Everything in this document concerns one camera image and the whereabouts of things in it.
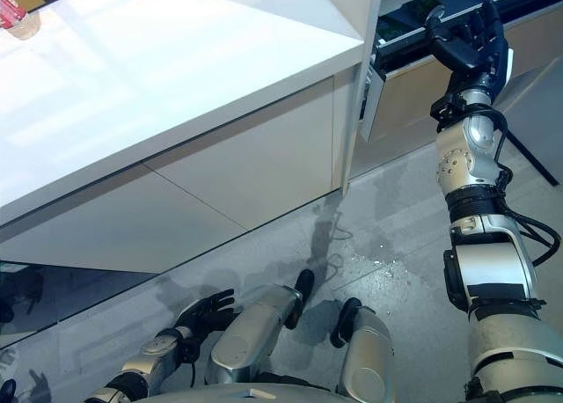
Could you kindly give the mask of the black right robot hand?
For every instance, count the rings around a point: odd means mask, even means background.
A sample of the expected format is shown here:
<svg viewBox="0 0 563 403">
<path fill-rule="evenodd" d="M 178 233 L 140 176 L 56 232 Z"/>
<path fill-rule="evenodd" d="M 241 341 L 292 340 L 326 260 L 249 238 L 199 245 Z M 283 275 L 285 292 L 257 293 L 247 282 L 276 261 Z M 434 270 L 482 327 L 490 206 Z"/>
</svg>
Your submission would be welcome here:
<svg viewBox="0 0 563 403">
<path fill-rule="evenodd" d="M 447 92 L 480 89 L 495 101 L 509 79 L 511 62 L 494 2 L 484 1 L 451 26 L 432 14 L 427 17 L 425 31 L 429 51 L 451 71 Z"/>
</svg>

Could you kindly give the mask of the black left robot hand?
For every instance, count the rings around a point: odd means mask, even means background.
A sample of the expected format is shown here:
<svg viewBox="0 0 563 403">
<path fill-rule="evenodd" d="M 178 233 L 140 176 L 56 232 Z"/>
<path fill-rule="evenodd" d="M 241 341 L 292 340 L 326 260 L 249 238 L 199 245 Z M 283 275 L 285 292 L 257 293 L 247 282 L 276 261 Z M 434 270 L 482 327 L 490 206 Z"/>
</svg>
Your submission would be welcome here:
<svg viewBox="0 0 563 403">
<path fill-rule="evenodd" d="M 204 297 L 188 306 L 173 327 L 186 329 L 190 337 L 203 340 L 210 333 L 224 331 L 237 317 L 234 302 L 234 289 Z"/>
</svg>

